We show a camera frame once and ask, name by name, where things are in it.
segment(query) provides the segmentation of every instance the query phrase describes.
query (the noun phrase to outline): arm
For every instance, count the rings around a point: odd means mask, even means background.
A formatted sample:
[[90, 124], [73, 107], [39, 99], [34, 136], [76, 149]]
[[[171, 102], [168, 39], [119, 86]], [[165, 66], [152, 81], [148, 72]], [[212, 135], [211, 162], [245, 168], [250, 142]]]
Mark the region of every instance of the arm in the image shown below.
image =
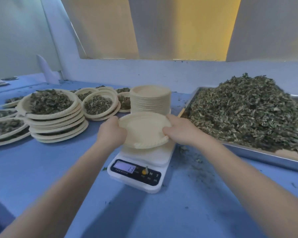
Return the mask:
[[298, 198], [196, 128], [189, 120], [168, 116], [163, 132], [191, 145], [214, 166], [242, 206], [269, 237], [298, 238]]
[[96, 143], [0, 238], [64, 237], [103, 164], [126, 136], [127, 131], [118, 126], [117, 117], [103, 123]]

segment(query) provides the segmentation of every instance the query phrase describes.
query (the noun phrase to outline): person's left hand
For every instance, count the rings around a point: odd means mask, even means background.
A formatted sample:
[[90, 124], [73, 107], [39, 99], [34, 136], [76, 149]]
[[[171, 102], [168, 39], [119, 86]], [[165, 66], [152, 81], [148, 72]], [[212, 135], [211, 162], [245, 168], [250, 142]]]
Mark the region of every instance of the person's left hand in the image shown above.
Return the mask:
[[96, 143], [111, 149], [121, 146], [127, 137], [127, 130], [118, 125], [118, 117], [113, 116], [99, 127]]

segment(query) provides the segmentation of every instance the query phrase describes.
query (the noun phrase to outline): stainless steel tray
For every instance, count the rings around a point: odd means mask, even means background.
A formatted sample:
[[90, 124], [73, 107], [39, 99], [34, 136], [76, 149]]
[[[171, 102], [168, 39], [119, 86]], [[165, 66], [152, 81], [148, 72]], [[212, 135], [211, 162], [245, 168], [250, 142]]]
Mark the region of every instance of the stainless steel tray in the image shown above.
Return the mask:
[[[196, 96], [198, 93], [205, 88], [209, 87], [199, 87], [197, 88], [190, 99], [186, 103], [185, 109], [182, 111], [181, 117], [183, 118], [188, 118], [190, 115], [190, 109], [191, 109], [191, 104], [195, 100]], [[298, 99], [298, 95], [291, 95], [293, 99]], [[298, 161], [297, 160], [292, 160], [284, 157], [280, 157], [277, 155], [272, 155], [265, 153], [264, 151], [261, 152], [260, 150], [253, 150], [252, 148], [245, 148], [245, 147], [240, 147], [239, 145], [236, 144], [224, 144], [230, 151], [232, 151], [234, 154], [236, 154], [239, 157], [250, 159], [250, 160], [255, 160], [258, 162], [290, 169], [293, 171], [298, 172]]]

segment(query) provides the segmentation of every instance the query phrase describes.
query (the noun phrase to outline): blue table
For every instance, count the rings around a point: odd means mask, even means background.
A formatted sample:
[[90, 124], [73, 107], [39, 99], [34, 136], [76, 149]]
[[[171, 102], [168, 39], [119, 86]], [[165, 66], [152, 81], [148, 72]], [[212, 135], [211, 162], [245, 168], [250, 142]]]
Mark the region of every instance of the blue table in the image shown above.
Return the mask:
[[[37, 84], [1, 92], [0, 104], [36, 89], [73, 90], [98, 85], [73, 81], [65, 81], [61, 86]], [[189, 96], [172, 93], [173, 114], [180, 112]], [[19, 216], [95, 142], [101, 123], [90, 121], [85, 132], [59, 143], [43, 144], [28, 137], [1, 146], [0, 206], [5, 207], [12, 218]], [[118, 152], [119, 149], [111, 154], [105, 167]], [[298, 197], [297, 172], [246, 162]], [[106, 171], [101, 171], [66, 237], [265, 236], [205, 158], [194, 149], [177, 146], [163, 187], [154, 195], [111, 180]]]

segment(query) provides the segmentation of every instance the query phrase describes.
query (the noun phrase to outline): digital kitchen scale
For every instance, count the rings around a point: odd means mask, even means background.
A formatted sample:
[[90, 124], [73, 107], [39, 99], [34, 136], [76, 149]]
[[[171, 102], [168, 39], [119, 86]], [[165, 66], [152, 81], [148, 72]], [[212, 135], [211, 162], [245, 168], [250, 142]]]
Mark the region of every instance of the digital kitchen scale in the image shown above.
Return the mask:
[[111, 178], [154, 194], [166, 175], [175, 143], [150, 149], [123, 147], [107, 168]]

